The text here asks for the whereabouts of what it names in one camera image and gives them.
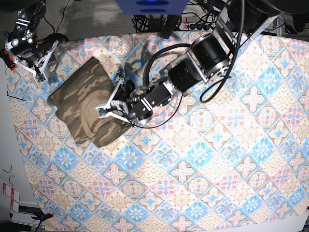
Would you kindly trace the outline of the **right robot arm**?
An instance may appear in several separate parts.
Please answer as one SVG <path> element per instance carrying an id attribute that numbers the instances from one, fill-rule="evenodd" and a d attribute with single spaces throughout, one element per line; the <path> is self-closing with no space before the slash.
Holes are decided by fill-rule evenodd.
<path id="1" fill-rule="evenodd" d="M 6 37 L 5 48 L 0 51 L 0 57 L 10 70 L 17 66 L 31 72 L 37 82 L 47 79 L 45 72 L 49 59 L 56 46 L 68 41 L 66 35 L 52 33 L 44 39 L 38 39 L 37 27 L 46 13 L 46 1 L 23 0 L 5 5 L 7 10 L 18 11 L 18 19 L 14 30 Z"/>

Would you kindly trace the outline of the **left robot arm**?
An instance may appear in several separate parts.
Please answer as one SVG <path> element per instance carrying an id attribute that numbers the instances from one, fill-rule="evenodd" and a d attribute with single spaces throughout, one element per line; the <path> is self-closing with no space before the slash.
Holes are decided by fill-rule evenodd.
<path id="1" fill-rule="evenodd" d="M 274 0 L 227 1 L 211 33 L 191 44 L 172 45 L 153 55 L 144 75 L 146 85 L 137 89 L 126 87 L 120 77 L 108 101 L 95 107 L 99 118 L 112 116 L 142 128 L 153 118 L 154 110 L 167 105 L 177 93 L 185 94 L 213 76 L 221 76 L 219 83 L 223 85 L 235 63 L 242 33 L 256 32 L 267 19 L 279 14 Z M 187 47 L 188 51 L 169 64 L 167 76 L 150 81 L 153 62 L 162 53 L 180 47 Z"/>

